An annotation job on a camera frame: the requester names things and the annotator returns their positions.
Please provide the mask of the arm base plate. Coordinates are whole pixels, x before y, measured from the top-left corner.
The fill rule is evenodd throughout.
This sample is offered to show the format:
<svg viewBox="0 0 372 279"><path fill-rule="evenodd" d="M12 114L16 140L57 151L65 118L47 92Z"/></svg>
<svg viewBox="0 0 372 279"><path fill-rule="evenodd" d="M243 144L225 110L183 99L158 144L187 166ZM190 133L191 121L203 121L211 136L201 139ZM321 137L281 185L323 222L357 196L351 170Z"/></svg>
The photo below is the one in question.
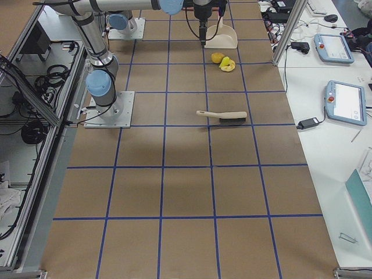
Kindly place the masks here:
<svg viewBox="0 0 372 279"><path fill-rule="evenodd" d="M108 38L110 40L141 40L144 37L145 18L131 18L128 20L120 15L117 17L111 15L108 22L110 25Z"/></svg>
<svg viewBox="0 0 372 279"><path fill-rule="evenodd" d="M90 99L90 106L95 108L87 112L88 121L84 122L85 128L130 128L133 114L135 92L116 92L116 102L111 108L103 113L103 107L95 107L93 97Z"/></svg>

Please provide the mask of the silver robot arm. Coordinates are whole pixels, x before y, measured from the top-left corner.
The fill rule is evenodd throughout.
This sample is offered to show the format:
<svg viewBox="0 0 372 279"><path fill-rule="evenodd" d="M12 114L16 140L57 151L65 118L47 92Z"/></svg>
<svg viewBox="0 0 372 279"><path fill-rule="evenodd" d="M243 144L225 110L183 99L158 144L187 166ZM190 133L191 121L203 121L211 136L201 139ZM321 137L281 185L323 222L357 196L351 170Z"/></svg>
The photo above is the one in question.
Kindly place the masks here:
<svg viewBox="0 0 372 279"><path fill-rule="evenodd" d="M115 79L119 67L116 57L108 50L94 12L121 12L132 10L161 10L169 15L177 14L183 1L41 1L35 6L49 6L54 11L70 16L83 44L90 55L92 72L85 84L95 101L99 117L116 118L123 111L123 102L118 100Z"/></svg>
<svg viewBox="0 0 372 279"><path fill-rule="evenodd" d="M169 15L176 15L181 10L185 10L185 18L188 27L196 38L201 42L201 46L204 48L206 42L214 39L218 32L218 27L214 34L207 38L208 19L212 16L212 10L218 9L219 21L224 16L226 11L227 1L153 1ZM188 21L188 8L194 11L194 16L199 20L199 34L197 35L191 28ZM107 16L110 28L116 29L122 34L130 34L137 29L137 24L133 18L131 10L120 10L115 12L109 12Z"/></svg>

